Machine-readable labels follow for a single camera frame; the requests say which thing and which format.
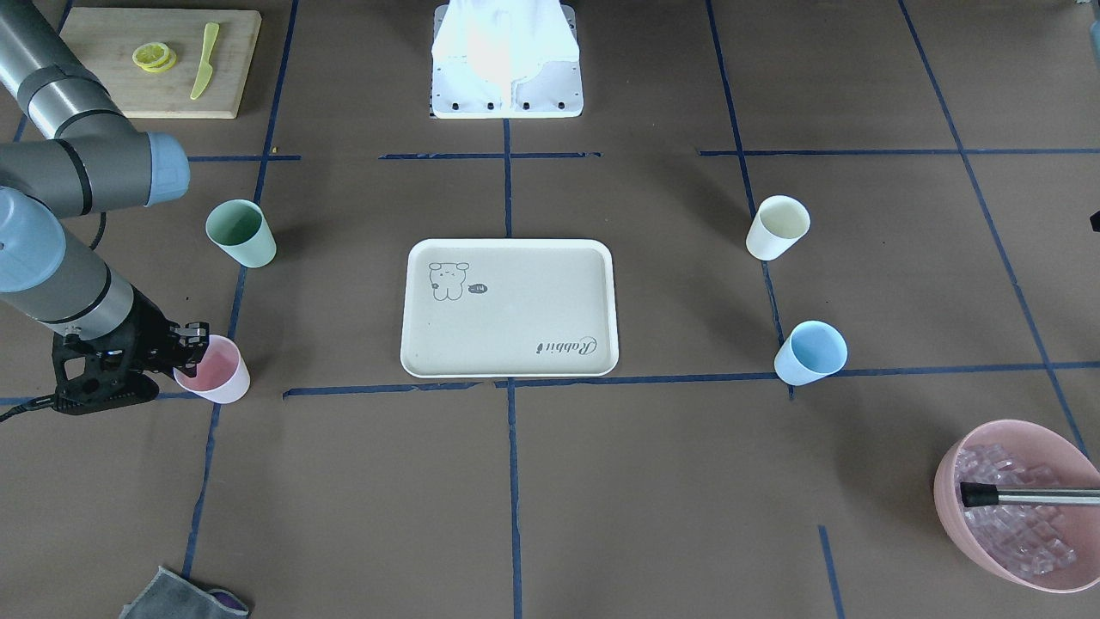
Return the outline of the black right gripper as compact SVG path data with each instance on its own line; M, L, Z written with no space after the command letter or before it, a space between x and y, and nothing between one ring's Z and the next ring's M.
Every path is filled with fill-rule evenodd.
M147 297L135 297L121 325L94 340L52 338L56 389L52 410L89 414L146 404L160 395L150 375L196 372L209 347L208 322L173 322Z

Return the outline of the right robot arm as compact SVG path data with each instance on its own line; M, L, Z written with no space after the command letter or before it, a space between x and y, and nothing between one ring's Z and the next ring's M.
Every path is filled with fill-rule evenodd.
M180 199L180 142L139 131L30 1L1 4L3 86L43 132L3 145L3 301L52 332L55 389L3 413L88 414L146 404L154 375L193 377L207 322L172 322L63 225L67 217Z

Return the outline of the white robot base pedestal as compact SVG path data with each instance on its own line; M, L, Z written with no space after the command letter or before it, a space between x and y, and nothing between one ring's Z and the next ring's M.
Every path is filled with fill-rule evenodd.
M581 117L578 16L560 1L450 1L433 16L438 119Z

